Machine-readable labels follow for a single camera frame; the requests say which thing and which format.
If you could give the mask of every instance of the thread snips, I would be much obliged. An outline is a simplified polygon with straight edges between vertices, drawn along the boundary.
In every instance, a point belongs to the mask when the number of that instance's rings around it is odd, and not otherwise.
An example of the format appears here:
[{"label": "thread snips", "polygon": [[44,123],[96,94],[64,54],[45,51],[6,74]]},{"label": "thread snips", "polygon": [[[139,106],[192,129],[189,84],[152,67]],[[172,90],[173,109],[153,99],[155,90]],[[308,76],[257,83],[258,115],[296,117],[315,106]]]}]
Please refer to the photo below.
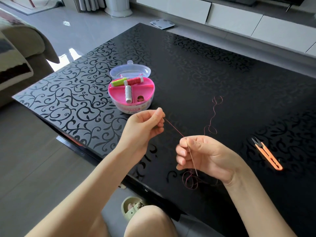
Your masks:
[{"label": "thread snips", "polygon": [[251,138],[254,142],[257,149],[261,152],[261,154],[270,162],[270,164],[276,169],[276,170],[283,170],[283,167],[278,162],[278,160],[272,155],[272,153],[269,151],[269,149],[264,145],[263,142],[259,141],[256,137],[255,139]]}]

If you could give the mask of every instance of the coffee table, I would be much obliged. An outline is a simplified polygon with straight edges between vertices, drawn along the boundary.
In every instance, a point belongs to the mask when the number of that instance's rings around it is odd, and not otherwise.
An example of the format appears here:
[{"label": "coffee table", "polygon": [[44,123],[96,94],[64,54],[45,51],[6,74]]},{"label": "coffee table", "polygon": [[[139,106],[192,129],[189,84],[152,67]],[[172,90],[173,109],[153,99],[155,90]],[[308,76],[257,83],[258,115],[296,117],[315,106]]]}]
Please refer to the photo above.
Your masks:
[{"label": "coffee table", "polygon": [[[258,176],[282,216],[299,236],[315,235],[316,79],[230,51],[137,24],[13,98],[33,111],[83,157],[96,162],[117,145],[129,115],[107,93],[109,71],[128,60],[151,68],[152,109],[184,135],[206,132],[239,153]],[[255,148],[263,141],[284,167],[274,170]],[[150,141],[124,182],[172,218],[196,217],[224,236],[247,232],[224,186],[199,173],[196,190],[176,170],[181,135],[168,123]]]}]

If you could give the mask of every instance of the green thread spool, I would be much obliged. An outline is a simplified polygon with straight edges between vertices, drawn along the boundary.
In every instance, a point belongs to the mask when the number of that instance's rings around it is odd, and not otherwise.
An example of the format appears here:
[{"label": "green thread spool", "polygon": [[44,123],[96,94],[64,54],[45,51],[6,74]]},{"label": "green thread spool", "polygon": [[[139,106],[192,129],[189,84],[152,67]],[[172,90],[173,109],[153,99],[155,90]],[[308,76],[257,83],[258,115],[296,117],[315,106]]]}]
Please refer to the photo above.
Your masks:
[{"label": "green thread spool", "polygon": [[124,77],[122,79],[119,79],[119,80],[114,80],[111,82],[111,85],[113,87],[119,87],[119,86],[124,86],[124,81],[129,79],[128,77]]}]

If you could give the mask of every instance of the clear plastic lid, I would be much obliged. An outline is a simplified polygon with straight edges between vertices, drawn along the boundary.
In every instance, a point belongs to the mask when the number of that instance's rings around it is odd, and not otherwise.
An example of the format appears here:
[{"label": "clear plastic lid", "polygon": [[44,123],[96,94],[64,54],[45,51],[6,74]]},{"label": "clear plastic lid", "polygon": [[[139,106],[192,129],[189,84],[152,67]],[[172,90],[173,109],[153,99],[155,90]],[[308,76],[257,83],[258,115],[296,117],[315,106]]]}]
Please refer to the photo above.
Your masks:
[{"label": "clear plastic lid", "polygon": [[114,79],[122,77],[149,77],[151,70],[149,67],[139,64],[134,64],[132,60],[127,61],[127,64],[114,67],[110,71],[110,76]]}]

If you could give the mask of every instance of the curtain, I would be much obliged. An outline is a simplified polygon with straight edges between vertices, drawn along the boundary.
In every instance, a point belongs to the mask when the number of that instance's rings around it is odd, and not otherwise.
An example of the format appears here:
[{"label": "curtain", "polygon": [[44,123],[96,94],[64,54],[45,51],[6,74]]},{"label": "curtain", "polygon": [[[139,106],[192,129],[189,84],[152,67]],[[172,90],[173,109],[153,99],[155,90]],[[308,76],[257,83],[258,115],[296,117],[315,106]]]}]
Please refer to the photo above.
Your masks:
[{"label": "curtain", "polygon": [[104,0],[79,0],[80,9],[82,11],[95,11],[104,8]]}]

